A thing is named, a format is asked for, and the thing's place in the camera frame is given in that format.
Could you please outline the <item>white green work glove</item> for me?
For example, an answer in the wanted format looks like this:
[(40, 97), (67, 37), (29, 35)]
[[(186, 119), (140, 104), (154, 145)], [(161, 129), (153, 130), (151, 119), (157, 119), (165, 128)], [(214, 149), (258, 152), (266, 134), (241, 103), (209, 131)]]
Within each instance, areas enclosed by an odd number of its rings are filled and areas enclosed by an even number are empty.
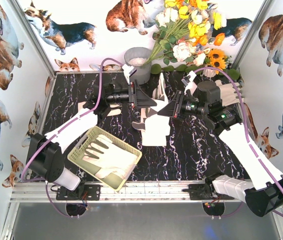
[(99, 167), (94, 174), (99, 179), (104, 179), (110, 174), (125, 179), (137, 156), (116, 146), (107, 136), (100, 134), (87, 146), (82, 159)]

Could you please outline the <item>yellow-green storage basket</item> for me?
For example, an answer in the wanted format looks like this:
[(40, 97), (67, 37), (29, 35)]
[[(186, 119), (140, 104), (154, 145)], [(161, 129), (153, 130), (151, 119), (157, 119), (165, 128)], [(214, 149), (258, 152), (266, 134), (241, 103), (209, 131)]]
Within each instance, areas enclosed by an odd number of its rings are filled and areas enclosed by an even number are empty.
[(141, 157), (140, 150), (97, 126), (89, 129), (67, 156), (70, 162), (116, 192)]

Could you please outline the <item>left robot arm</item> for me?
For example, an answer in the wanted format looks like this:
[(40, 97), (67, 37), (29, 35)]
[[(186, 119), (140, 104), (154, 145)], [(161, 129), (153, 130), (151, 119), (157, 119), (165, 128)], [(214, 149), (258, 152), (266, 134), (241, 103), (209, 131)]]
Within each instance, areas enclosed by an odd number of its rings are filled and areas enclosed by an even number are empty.
[(69, 191), (80, 188), (81, 179), (65, 167), (63, 153), (80, 135), (106, 118), (112, 104), (129, 104), (132, 108), (155, 107), (136, 81), (127, 81), (120, 91), (113, 84), (98, 85), (95, 99), (84, 103), (78, 113), (57, 129), (31, 137), (25, 169), (30, 169), (48, 183), (55, 183)]

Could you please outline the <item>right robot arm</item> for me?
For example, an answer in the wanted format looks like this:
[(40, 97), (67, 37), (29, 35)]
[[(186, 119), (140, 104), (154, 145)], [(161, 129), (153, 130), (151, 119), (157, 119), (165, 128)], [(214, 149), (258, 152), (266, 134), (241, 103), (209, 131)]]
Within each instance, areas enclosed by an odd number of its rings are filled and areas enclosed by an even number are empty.
[(205, 183), (217, 194), (238, 199), (258, 217), (263, 217), (283, 205), (283, 173), (278, 170), (248, 135), (245, 122), (230, 107), (223, 106), (221, 92), (214, 82), (198, 84), (198, 97), (177, 91), (171, 102), (162, 108), (160, 116), (181, 119), (202, 118), (237, 157), (250, 180), (239, 180), (222, 173), (206, 178)]

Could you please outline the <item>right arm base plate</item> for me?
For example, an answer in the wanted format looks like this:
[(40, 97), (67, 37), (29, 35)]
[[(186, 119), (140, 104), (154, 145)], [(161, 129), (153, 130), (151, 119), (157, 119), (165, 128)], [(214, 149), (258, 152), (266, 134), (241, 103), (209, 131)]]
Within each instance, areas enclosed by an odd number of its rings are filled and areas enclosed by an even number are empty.
[(204, 183), (189, 184), (181, 191), (189, 194), (191, 200), (234, 200), (233, 197), (217, 193), (213, 187), (213, 178), (207, 177)]

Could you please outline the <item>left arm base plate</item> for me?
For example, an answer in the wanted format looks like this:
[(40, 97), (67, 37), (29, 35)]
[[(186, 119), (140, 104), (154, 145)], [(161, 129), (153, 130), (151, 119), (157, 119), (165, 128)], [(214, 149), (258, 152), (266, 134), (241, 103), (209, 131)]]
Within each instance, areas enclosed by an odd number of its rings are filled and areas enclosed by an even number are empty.
[(69, 190), (64, 186), (58, 188), (56, 200), (58, 201), (98, 201), (100, 199), (101, 186), (99, 184), (80, 183), (75, 190)]

